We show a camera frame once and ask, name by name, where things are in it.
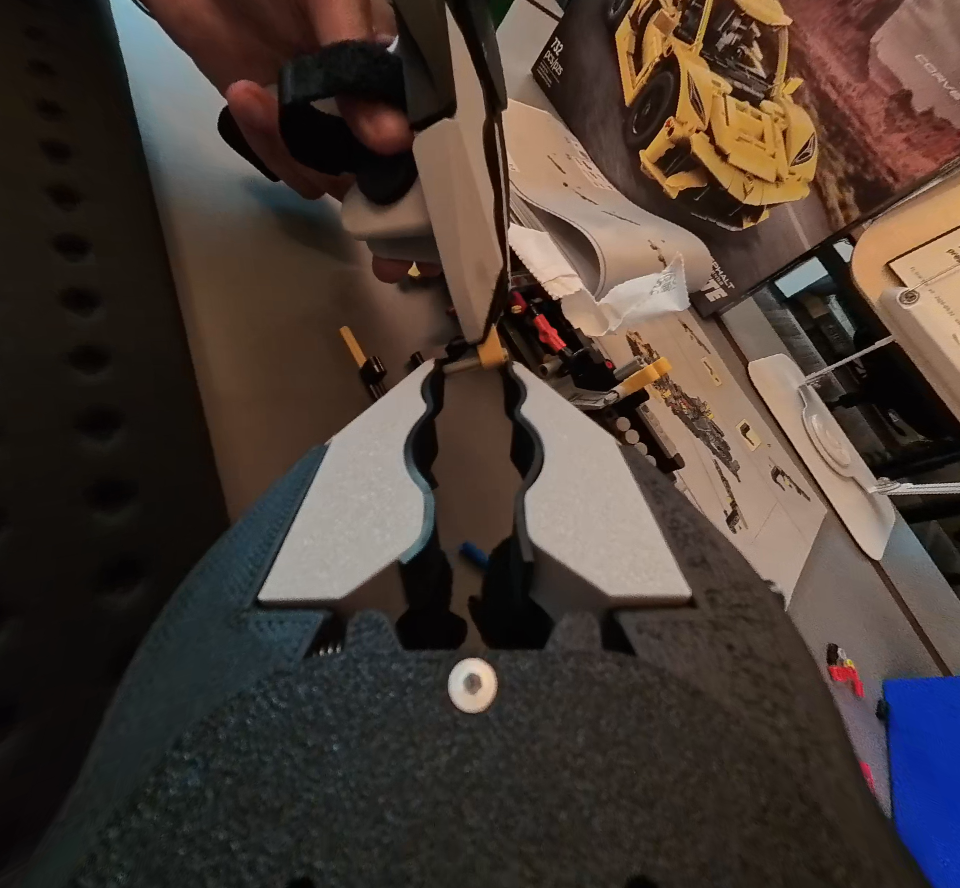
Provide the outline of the blue plastic bin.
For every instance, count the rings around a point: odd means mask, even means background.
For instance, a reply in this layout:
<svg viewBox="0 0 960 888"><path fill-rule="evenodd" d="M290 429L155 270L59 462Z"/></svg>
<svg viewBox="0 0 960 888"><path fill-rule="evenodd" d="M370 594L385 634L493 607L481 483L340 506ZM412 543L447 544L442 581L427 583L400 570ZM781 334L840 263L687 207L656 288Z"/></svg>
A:
<svg viewBox="0 0 960 888"><path fill-rule="evenodd" d="M883 702L894 826L926 879L959 885L959 678L889 679Z"/></svg>

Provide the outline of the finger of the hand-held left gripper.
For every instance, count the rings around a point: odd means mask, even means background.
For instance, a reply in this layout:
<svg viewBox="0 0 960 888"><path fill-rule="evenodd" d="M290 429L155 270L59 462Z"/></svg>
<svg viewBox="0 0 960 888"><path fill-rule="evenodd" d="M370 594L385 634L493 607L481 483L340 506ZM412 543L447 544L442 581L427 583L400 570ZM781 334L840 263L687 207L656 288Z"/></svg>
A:
<svg viewBox="0 0 960 888"><path fill-rule="evenodd" d="M497 111L490 116L490 182L494 198L494 226L502 255L502 270L497 278L491 304L492 327L499 326L509 307L514 266L509 241L512 186L502 114L503 111Z"/></svg>
<svg viewBox="0 0 960 888"><path fill-rule="evenodd" d="M415 135L413 153L461 333L481 343L498 317L508 266L509 174L501 113L488 104L449 7L445 16L456 108Z"/></svg>

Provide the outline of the white torn paper bag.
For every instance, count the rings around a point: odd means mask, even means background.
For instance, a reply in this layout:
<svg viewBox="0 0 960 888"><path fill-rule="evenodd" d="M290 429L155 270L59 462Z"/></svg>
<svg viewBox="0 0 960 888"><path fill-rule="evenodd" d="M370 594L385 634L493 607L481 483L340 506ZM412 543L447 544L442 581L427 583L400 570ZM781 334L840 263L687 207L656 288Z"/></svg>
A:
<svg viewBox="0 0 960 888"><path fill-rule="evenodd" d="M511 223L508 243L569 323L593 339L637 329L646 320L690 306L680 255L662 271L630 279L597 300L546 232Z"/></svg>

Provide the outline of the lego instruction booklet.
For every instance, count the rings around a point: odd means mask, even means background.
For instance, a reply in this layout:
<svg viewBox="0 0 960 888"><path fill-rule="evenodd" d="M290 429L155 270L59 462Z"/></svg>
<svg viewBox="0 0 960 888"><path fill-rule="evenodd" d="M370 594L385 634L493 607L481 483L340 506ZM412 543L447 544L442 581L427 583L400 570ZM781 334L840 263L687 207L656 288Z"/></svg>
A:
<svg viewBox="0 0 960 888"><path fill-rule="evenodd" d="M622 195L557 117L510 101L503 126L515 224L546 232L596 299L678 255L688 293L706 281L703 242ZM649 407L684 459L678 489L789 604L826 508L690 307L593 340L617 367L669 361Z"/></svg>

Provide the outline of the printed task sheet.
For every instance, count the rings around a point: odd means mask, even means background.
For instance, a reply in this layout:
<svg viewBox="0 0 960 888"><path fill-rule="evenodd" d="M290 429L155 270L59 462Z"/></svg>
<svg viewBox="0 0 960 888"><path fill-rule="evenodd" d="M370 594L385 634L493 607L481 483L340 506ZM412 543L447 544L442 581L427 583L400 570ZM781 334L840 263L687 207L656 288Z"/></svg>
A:
<svg viewBox="0 0 960 888"><path fill-rule="evenodd" d="M901 283L889 302L892 315L918 342L958 357L958 228L895 258L888 267Z"/></svg>

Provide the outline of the yellow lego connector grey axle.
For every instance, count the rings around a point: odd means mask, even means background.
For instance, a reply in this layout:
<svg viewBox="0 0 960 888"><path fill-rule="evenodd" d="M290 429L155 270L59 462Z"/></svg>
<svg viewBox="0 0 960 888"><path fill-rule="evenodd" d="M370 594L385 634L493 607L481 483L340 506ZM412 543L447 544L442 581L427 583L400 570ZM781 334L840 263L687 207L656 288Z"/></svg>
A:
<svg viewBox="0 0 960 888"><path fill-rule="evenodd" d="M440 366L442 373L450 376L475 370L498 370L509 359L509 351L500 340L497 328L492 327L482 342L451 341Z"/></svg>

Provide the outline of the lego car chassis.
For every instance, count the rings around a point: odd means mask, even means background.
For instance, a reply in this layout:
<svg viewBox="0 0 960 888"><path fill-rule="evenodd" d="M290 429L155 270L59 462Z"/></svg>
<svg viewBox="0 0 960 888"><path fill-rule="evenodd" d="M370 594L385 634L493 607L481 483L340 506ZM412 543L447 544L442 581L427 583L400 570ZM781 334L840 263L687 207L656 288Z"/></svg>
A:
<svg viewBox="0 0 960 888"><path fill-rule="evenodd" d="M658 355L615 366L601 346L573 327L558 301L524 275L510 285L498 323L511 355L566 401L676 480L686 465L649 403L672 369Z"/></svg>

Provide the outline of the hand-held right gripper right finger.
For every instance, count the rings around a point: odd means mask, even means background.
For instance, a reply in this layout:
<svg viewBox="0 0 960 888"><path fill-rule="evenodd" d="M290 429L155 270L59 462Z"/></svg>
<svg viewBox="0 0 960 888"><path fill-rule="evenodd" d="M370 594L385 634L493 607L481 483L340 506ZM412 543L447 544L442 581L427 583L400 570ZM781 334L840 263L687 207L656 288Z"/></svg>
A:
<svg viewBox="0 0 960 888"><path fill-rule="evenodd" d="M630 650L619 614L690 606L690 585L619 442L528 368L501 374L520 485L484 573L482 642L541 650L587 615L604 650Z"/></svg>

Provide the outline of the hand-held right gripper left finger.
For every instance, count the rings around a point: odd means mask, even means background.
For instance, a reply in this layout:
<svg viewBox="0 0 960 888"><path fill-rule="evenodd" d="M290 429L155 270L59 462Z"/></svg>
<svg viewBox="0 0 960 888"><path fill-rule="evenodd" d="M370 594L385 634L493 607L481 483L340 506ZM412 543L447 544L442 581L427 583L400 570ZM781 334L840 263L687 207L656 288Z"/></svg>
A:
<svg viewBox="0 0 960 888"><path fill-rule="evenodd" d="M438 536L436 418L443 363L428 359L325 445L258 595L260 606L320 608L339 623L392 618L408 650L449 651L467 622L451 609Z"/></svg>

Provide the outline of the Corvette set box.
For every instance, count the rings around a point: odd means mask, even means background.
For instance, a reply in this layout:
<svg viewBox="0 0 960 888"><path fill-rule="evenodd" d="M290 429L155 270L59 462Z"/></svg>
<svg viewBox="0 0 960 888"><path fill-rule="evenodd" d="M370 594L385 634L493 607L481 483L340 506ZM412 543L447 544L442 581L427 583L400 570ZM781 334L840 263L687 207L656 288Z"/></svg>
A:
<svg viewBox="0 0 960 888"><path fill-rule="evenodd" d="M723 312L958 167L959 0L570 0L531 75Z"/></svg>

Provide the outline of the scattered small lego pins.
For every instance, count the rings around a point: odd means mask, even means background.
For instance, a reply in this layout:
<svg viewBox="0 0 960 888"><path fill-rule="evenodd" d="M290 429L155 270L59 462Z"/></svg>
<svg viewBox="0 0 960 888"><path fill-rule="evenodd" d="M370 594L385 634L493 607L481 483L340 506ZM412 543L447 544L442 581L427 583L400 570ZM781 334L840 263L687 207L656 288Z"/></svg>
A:
<svg viewBox="0 0 960 888"><path fill-rule="evenodd" d="M859 770L870 794L879 798L877 764L882 764L886 729L880 702L869 697L858 666L835 643L827 643L825 672L834 704L841 715Z"/></svg>

